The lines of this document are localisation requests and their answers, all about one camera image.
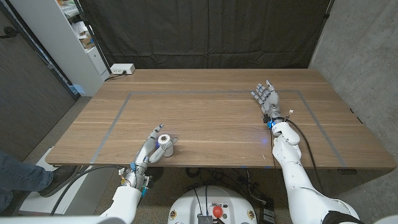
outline concrete wall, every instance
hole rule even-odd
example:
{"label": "concrete wall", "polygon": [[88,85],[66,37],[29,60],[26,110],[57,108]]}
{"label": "concrete wall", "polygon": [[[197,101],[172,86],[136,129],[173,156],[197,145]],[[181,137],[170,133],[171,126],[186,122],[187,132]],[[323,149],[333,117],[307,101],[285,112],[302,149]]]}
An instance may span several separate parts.
{"label": "concrete wall", "polygon": [[[335,1],[309,68],[398,161],[398,1]],[[324,170],[322,179],[328,195],[351,204],[365,223],[398,214],[398,169],[355,176]]]}

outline robotic arm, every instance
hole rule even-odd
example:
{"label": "robotic arm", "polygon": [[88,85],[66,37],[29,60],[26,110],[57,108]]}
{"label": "robotic arm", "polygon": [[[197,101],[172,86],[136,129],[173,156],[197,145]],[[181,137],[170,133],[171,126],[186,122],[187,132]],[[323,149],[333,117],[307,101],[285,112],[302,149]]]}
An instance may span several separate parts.
{"label": "robotic arm", "polygon": [[268,80],[267,87],[258,84],[258,95],[253,91],[251,94],[261,105],[264,122],[276,136],[272,154],[282,167],[293,223],[362,223],[353,207],[341,200],[328,198],[313,187],[300,161],[300,137],[285,122],[293,111],[290,110],[289,116],[281,117],[278,94]]}
{"label": "robotic arm", "polygon": [[144,196],[150,182],[150,177],[145,175],[149,164],[156,163],[164,155],[166,150],[177,142],[174,138],[159,146],[156,151],[156,135],[163,128],[163,124],[156,127],[138,151],[131,169],[119,170],[119,175],[126,172],[122,180],[122,186],[118,187],[113,196],[112,205],[101,214],[101,217],[118,217],[125,223],[131,223],[136,216],[138,202]]}

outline small white object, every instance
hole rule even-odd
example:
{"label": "small white object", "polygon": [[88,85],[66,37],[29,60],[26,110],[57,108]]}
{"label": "small white object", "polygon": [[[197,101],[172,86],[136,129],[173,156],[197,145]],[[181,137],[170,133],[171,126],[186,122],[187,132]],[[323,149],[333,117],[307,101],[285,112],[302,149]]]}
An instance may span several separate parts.
{"label": "small white object", "polygon": [[[162,146],[162,145],[168,143],[169,141],[170,141],[170,136],[169,136],[168,134],[162,134],[162,135],[159,136],[159,138],[157,139],[157,142],[159,143],[160,146]],[[164,152],[163,156],[164,156],[164,157],[170,157],[170,156],[173,155],[173,153],[174,153],[174,148],[173,148],[173,146],[171,146],[170,148],[168,148],[168,149]]]}
{"label": "small white object", "polygon": [[126,71],[126,74],[132,74],[135,69],[136,68],[133,63],[115,63],[111,67],[113,75],[120,75],[123,71]]}
{"label": "small white object", "polygon": [[119,169],[119,175],[122,175],[124,173],[124,167],[122,169]]}

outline wood grain tabletop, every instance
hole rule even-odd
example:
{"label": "wood grain tabletop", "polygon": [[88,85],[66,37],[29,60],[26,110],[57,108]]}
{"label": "wood grain tabletop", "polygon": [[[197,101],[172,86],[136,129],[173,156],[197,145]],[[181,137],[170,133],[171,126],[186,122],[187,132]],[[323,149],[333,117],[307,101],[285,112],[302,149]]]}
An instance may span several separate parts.
{"label": "wood grain tabletop", "polygon": [[[396,163],[316,70],[136,70],[106,82],[46,161],[130,164],[149,133],[177,137],[152,166],[279,168],[271,135],[250,92],[270,80],[283,115],[306,135],[320,169],[392,169]],[[302,163],[312,168],[306,144]]]}

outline black backdrop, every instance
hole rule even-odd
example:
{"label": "black backdrop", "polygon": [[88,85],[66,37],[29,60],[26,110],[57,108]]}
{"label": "black backdrop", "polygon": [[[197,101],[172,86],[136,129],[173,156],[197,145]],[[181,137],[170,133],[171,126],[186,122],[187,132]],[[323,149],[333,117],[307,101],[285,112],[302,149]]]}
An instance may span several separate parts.
{"label": "black backdrop", "polygon": [[110,65],[307,68],[329,0],[80,3]]}

